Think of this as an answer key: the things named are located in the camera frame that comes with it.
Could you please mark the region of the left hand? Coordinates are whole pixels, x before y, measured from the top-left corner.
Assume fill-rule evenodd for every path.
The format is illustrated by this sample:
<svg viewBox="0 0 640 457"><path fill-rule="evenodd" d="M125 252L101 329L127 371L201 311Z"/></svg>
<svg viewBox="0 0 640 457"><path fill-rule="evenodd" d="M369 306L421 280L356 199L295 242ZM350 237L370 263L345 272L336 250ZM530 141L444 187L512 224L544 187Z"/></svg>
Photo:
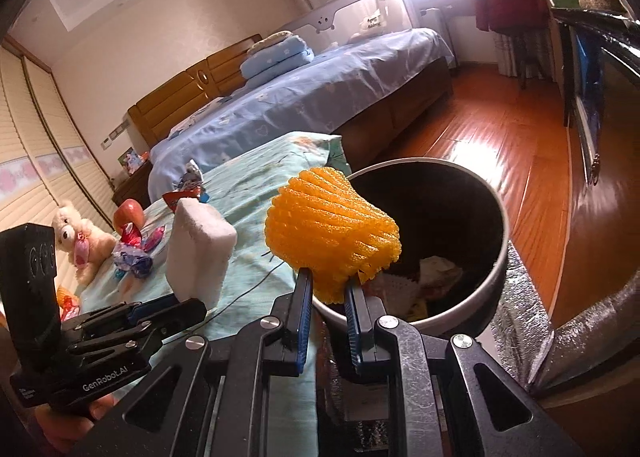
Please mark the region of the left hand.
<svg viewBox="0 0 640 457"><path fill-rule="evenodd" d="M54 411L48 404L35 409L35 418L48 443L62 454L68 453L115 405L111 394L89 405L89 417L71 416Z"/></svg>

